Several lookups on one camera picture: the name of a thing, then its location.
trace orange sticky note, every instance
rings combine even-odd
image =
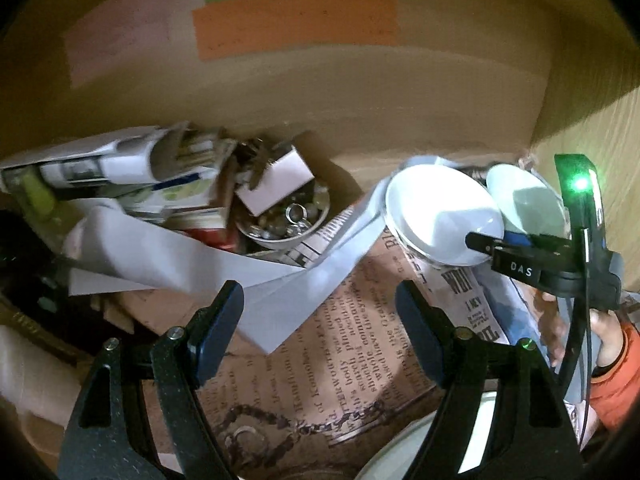
[[[224,0],[193,11],[201,60],[303,44],[397,45],[396,0]]]

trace pink paper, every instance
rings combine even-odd
[[[71,86],[169,40],[166,0],[106,0],[64,34]]]

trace orange jacket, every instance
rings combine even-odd
[[[591,406],[608,430],[615,430],[640,392],[640,335],[622,324],[625,344],[622,356],[606,374],[591,379]]]

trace silver ring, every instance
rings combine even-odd
[[[290,224],[297,224],[298,222],[300,222],[300,220],[298,220],[298,222],[295,222],[291,218],[291,210],[294,207],[299,207],[300,209],[302,209],[302,219],[306,220],[306,207],[304,207],[303,205],[300,205],[300,204],[291,204],[291,205],[287,206],[287,209],[284,211],[284,217],[287,219],[287,221]]]

